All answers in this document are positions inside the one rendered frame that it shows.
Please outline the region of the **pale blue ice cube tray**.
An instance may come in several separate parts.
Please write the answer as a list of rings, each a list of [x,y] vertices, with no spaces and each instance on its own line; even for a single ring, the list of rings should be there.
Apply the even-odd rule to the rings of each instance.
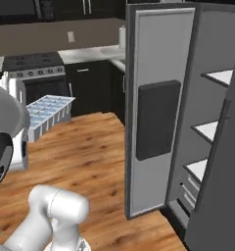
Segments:
[[[52,126],[71,119],[71,103],[74,97],[46,95],[28,104],[30,127],[28,141],[35,142]]]

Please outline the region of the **black base cupboards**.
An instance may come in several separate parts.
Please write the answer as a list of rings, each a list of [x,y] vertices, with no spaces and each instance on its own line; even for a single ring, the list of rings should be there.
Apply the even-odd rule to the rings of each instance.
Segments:
[[[108,60],[65,65],[71,115],[114,113],[125,124],[125,73]]]

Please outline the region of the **black wall cupboards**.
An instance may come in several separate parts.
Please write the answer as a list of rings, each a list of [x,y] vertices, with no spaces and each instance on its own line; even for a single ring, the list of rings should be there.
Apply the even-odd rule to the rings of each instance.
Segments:
[[[56,21],[120,18],[126,0],[53,0]]]

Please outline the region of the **white paper towel roll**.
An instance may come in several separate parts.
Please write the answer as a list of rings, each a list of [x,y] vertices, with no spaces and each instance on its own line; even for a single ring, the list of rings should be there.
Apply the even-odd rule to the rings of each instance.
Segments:
[[[118,31],[118,42],[119,42],[119,48],[125,49],[125,25],[121,26]]]

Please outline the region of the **black dispenser panel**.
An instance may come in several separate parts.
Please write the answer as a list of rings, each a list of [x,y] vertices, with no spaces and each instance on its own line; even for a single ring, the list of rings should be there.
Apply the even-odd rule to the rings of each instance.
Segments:
[[[177,80],[139,87],[136,134],[139,161],[171,151],[180,87]]]

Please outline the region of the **black and steel stove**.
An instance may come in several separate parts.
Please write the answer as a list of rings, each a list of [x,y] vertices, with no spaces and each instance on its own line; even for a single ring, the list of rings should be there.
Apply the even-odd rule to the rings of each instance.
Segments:
[[[45,95],[70,95],[65,65],[58,52],[6,56],[2,71],[24,83],[27,104]]]

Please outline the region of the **white freezer shelf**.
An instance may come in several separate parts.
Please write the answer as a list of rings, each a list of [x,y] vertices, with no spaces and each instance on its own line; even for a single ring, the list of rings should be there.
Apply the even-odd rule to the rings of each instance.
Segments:
[[[228,87],[231,82],[232,74],[232,70],[225,70],[220,72],[203,73],[202,76],[222,86]]]
[[[208,122],[201,125],[193,125],[192,129],[202,136],[208,143],[213,143],[218,121]]]
[[[183,168],[196,182],[202,183],[207,167],[207,162],[207,159],[199,160],[197,162],[184,165]]]

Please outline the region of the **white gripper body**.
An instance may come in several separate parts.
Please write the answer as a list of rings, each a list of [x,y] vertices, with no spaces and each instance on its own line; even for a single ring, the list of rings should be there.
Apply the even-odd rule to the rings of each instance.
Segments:
[[[0,86],[21,104],[26,105],[25,85],[20,79],[10,76],[8,72],[4,72],[0,79]]]

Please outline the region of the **grey fridge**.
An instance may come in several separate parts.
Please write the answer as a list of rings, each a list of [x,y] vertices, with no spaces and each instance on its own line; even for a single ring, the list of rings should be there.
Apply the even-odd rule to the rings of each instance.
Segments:
[[[212,143],[208,143],[192,126],[219,120],[229,87],[215,83],[202,74],[233,71],[234,65],[235,5],[198,4],[166,194],[167,205],[183,229],[181,236],[184,242],[191,214],[178,200],[179,182],[188,174],[183,166],[208,159],[212,148]]]

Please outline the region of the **grey freezer door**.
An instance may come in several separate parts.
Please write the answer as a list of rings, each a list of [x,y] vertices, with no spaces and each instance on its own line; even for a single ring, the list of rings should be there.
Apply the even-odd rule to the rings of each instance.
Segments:
[[[188,3],[126,6],[125,215],[133,219],[165,203],[196,7]],[[181,83],[171,151],[136,158],[138,90],[146,84]]]

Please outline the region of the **grey freezer drawer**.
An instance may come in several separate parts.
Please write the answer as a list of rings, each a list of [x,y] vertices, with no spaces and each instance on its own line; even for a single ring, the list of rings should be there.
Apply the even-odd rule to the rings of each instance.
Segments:
[[[200,184],[189,174],[183,176],[178,186],[178,200],[189,214],[195,209]]]

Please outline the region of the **black microwave oven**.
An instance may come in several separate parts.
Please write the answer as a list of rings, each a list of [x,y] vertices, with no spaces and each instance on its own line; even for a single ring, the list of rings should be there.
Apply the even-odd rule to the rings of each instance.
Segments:
[[[0,0],[0,25],[53,20],[53,0]]]

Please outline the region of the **dark grey fridge door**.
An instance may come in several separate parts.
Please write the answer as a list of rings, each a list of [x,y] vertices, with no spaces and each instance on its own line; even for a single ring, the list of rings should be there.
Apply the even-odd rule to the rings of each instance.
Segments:
[[[190,251],[235,251],[235,65],[225,98],[231,101],[202,205],[185,232]]]

